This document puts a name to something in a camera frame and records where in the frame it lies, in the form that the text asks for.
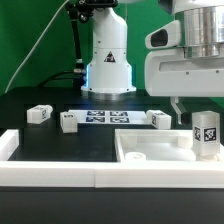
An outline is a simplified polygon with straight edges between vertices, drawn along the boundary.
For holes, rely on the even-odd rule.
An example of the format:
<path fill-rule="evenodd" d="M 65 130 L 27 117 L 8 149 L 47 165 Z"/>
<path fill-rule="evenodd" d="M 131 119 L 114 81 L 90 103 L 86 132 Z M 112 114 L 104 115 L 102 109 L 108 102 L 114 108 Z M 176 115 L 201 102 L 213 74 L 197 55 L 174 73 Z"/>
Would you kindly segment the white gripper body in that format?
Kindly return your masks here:
<path fill-rule="evenodd" d="M 224 46 L 215 57 L 187 59 L 181 25 L 174 20 L 148 34 L 145 45 L 145 88 L 150 96 L 224 97 Z"/>

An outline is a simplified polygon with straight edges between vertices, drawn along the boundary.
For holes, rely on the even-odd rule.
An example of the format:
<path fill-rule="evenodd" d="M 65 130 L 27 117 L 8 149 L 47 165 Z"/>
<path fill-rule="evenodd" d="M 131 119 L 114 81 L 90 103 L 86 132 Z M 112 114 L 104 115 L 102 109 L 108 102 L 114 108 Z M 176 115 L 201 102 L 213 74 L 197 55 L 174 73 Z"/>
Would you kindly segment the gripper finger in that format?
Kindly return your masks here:
<path fill-rule="evenodd" d="M 187 125 L 190 123 L 190 114 L 182 103 L 182 99 L 179 97 L 171 97 L 170 103 L 177 115 L 177 121 L 180 125 Z"/>

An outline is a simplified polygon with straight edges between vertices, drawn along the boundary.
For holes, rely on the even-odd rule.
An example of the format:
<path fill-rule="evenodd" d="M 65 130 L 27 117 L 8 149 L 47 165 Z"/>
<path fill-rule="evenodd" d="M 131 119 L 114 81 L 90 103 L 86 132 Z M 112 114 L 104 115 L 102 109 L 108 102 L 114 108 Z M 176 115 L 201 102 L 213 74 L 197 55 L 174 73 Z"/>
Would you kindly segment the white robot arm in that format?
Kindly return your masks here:
<path fill-rule="evenodd" d="M 80 17 L 93 19 L 93 58 L 82 90 L 99 99 L 133 92 L 126 60 L 127 24 L 114 8 L 129 0 L 80 0 Z M 145 88 L 166 96 L 179 117 L 181 97 L 224 97 L 224 0 L 158 0 L 174 20 L 148 34 Z"/>

